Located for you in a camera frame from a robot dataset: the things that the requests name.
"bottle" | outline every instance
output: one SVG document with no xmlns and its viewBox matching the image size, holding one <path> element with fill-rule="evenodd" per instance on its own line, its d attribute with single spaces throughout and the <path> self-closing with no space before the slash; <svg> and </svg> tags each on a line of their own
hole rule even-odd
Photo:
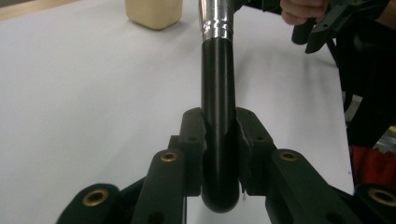
<svg viewBox="0 0 396 224">
<path fill-rule="evenodd" d="M 131 21 L 152 30 L 163 30 L 181 18 L 183 0 L 125 0 Z"/>
</svg>

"chrome band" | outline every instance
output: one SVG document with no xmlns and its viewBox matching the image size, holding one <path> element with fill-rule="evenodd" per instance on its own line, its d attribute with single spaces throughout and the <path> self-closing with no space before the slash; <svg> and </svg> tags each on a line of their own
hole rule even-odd
<svg viewBox="0 0 396 224">
<path fill-rule="evenodd" d="M 199 9 L 203 42 L 215 37 L 233 41 L 233 0 L 200 0 Z"/>
</svg>

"brass insert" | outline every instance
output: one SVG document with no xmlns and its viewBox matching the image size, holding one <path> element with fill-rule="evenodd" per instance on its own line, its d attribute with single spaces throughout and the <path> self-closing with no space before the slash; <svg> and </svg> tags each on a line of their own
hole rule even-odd
<svg viewBox="0 0 396 224">
<path fill-rule="evenodd" d="M 177 154 L 174 152 L 165 152 L 161 155 L 162 161 L 175 161 L 177 160 Z"/>
<path fill-rule="evenodd" d="M 280 153 L 280 158 L 284 161 L 297 161 L 298 155 L 292 151 L 283 151 Z"/>
<path fill-rule="evenodd" d="M 374 188 L 369 189 L 368 192 L 370 197 L 378 203 L 382 203 L 390 207 L 396 206 L 396 196 L 394 194 L 389 193 L 386 190 Z"/>
<path fill-rule="evenodd" d="M 88 207 L 94 207 L 104 202 L 108 197 L 107 189 L 95 189 L 85 195 L 82 203 Z"/>
</svg>

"red object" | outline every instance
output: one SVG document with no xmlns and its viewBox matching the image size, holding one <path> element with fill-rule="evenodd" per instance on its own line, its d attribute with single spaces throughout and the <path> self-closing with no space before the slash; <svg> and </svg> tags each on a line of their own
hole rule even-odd
<svg viewBox="0 0 396 224">
<path fill-rule="evenodd" d="M 396 154 L 352 147 L 355 184 L 377 184 L 396 190 Z"/>
</svg>

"human hand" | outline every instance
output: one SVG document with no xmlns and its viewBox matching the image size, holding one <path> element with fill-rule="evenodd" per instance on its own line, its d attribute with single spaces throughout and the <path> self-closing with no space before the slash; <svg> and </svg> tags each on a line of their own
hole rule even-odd
<svg viewBox="0 0 396 224">
<path fill-rule="evenodd" d="M 328 0 L 280 0 L 282 19 L 290 25 L 301 25 L 308 18 L 324 16 Z"/>
<path fill-rule="evenodd" d="M 377 20 L 379 23 L 396 30 L 396 0 L 390 0 L 388 6 Z"/>
</svg>

